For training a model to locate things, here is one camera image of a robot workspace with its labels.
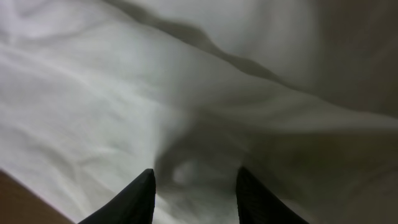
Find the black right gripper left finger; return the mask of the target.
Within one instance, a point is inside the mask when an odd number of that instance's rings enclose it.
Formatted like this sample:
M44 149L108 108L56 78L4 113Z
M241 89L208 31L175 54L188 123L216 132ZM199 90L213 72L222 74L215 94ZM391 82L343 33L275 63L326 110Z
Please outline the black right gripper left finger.
M151 224L156 183L153 169L146 169L106 205L79 224Z

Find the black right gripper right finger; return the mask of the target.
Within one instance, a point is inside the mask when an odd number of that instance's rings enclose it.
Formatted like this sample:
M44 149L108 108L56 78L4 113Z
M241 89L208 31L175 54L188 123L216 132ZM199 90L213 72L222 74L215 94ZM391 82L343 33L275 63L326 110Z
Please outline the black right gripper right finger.
M235 192L240 224L308 224L244 167L238 170Z

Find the white printed t-shirt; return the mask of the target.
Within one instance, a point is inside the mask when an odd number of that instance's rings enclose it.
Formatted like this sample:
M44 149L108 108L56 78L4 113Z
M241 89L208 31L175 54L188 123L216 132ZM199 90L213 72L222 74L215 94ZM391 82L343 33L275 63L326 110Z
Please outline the white printed t-shirt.
M2 1L1 169L74 222L144 169L155 223L397 222L396 1Z

